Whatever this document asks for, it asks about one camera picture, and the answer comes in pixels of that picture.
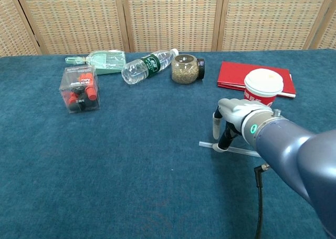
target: black cable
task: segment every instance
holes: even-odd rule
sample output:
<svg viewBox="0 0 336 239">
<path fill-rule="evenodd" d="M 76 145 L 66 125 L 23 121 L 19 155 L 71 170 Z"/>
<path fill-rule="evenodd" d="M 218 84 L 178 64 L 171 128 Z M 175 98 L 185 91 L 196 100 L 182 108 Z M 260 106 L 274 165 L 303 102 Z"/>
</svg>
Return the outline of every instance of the black cable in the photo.
<svg viewBox="0 0 336 239">
<path fill-rule="evenodd" d="M 257 225 L 257 231 L 256 231 L 256 239 L 261 238 L 261 227 L 263 225 L 263 189 L 258 188 L 259 193 L 259 215 L 258 215 L 258 225 Z"/>
<path fill-rule="evenodd" d="M 263 226 L 263 181 L 261 179 L 261 174 L 264 171 L 265 170 L 263 169 L 261 165 L 254 168 L 254 174 L 256 177 L 256 183 L 257 183 L 258 195 L 259 195 L 259 212 L 258 212 L 259 214 L 258 214 L 258 225 L 257 225 L 255 239 L 261 238 L 261 227 Z"/>
</svg>

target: clear plastic stick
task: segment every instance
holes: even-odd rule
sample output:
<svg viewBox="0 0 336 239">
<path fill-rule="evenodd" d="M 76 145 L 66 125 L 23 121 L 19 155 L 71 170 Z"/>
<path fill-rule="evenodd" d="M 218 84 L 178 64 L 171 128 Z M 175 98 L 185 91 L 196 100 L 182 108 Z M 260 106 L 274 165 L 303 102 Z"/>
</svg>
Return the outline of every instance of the clear plastic stick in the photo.
<svg viewBox="0 0 336 239">
<path fill-rule="evenodd" d="M 207 143 L 207 142 L 200 141 L 198 145 L 202 147 L 212 148 L 213 143 Z M 250 150 L 245 150 L 245 149 L 235 148 L 235 147 L 229 147 L 227 151 L 260 158 L 260 155 L 256 151 L 250 151 Z"/>
</svg>

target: clear plastic box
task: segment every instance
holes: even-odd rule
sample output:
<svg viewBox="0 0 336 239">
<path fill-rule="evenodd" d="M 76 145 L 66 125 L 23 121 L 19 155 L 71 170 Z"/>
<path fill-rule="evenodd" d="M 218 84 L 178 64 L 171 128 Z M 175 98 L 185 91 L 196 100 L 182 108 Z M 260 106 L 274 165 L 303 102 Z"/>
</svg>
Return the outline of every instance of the clear plastic box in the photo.
<svg viewBox="0 0 336 239">
<path fill-rule="evenodd" d="M 69 113 L 99 109 L 99 84 L 94 66 L 65 68 L 59 91 Z"/>
</svg>

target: white cup lid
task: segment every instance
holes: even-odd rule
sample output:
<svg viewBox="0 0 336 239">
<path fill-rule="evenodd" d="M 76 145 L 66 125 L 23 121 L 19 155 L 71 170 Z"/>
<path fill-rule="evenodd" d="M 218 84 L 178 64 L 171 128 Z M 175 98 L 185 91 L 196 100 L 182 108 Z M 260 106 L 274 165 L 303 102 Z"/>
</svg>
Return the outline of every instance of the white cup lid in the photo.
<svg viewBox="0 0 336 239">
<path fill-rule="evenodd" d="M 284 88 L 282 77 L 277 72 L 265 68 L 252 70 L 245 77 L 244 83 L 247 89 L 267 95 L 272 93 L 276 95 Z"/>
</svg>

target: black jar lid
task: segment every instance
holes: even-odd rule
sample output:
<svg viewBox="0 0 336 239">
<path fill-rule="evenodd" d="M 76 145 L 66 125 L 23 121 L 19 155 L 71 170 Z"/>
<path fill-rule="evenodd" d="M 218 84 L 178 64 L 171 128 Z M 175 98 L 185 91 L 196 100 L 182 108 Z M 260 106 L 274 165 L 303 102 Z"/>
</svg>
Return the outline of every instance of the black jar lid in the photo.
<svg viewBox="0 0 336 239">
<path fill-rule="evenodd" d="M 202 80 L 204 78 L 204 74 L 205 74 L 205 61 L 204 61 L 204 59 L 197 59 L 197 65 L 198 65 L 197 80 Z"/>
</svg>

